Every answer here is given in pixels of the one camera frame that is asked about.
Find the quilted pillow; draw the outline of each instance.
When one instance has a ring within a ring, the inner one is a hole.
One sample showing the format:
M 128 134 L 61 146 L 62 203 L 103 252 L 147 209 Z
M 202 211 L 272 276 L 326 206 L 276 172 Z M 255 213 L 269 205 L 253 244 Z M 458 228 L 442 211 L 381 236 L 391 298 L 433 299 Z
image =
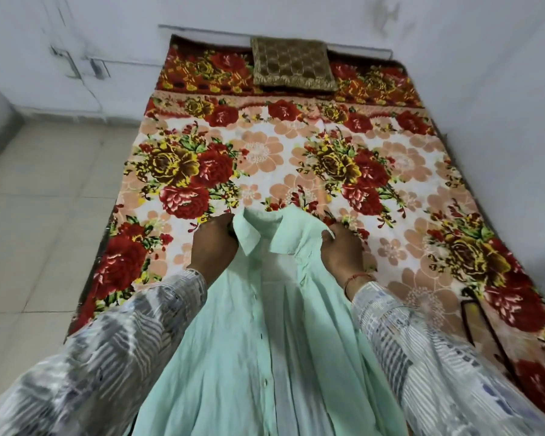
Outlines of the quilted pillow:
M 251 38 L 254 83 L 334 92 L 327 45 L 306 39 Z

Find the bracelet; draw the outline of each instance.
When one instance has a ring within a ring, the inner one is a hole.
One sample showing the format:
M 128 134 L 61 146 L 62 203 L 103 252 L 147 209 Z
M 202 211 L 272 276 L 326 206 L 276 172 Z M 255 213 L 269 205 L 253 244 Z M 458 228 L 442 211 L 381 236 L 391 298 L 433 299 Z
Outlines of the bracelet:
M 351 280 L 355 280 L 357 277 L 369 277 L 371 279 L 374 279 L 373 276 L 369 272 L 359 272 L 357 274 L 352 275 L 345 281 L 345 285 L 343 286 L 343 293 L 347 297 L 347 285 L 351 282 Z

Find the person's left hand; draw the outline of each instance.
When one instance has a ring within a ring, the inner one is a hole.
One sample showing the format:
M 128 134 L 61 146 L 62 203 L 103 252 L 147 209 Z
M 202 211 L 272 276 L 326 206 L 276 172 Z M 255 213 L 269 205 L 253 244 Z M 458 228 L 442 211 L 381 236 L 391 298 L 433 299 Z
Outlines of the person's left hand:
M 233 261 L 238 241 L 228 234 L 234 215 L 224 213 L 212 217 L 198 227 L 192 242 L 189 268 L 200 272 L 210 286 Z

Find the floral bedsheet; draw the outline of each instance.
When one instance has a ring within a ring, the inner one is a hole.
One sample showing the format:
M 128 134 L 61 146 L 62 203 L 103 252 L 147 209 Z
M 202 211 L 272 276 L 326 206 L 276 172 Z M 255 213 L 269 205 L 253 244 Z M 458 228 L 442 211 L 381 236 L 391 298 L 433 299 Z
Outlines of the floral bedsheet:
M 410 78 L 329 57 L 336 93 L 265 92 L 250 51 L 174 38 L 71 331 L 186 266 L 211 215 L 297 205 L 355 231 L 381 284 L 470 338 L 545 412 L 545 301 L 481 217 Z

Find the floral pattern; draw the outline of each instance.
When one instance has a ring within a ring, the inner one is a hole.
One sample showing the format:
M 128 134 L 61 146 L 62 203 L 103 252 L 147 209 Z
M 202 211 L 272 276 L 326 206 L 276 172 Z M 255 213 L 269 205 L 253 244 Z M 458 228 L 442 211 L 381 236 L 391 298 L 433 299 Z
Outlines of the floral pattern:
M 213 214 L 297 205 L 355 232 L 364 267 L 436 327 L 464 337 L 460 302 L 474 294 L 545 411 L 545 300 L 483 220 L 411 80 L 329 58 L 335 94 L 263 92 L 249 51 L 175 39 L 71 330 L 186 266 Z M 469 309 L 477 349 L 504 371 Z

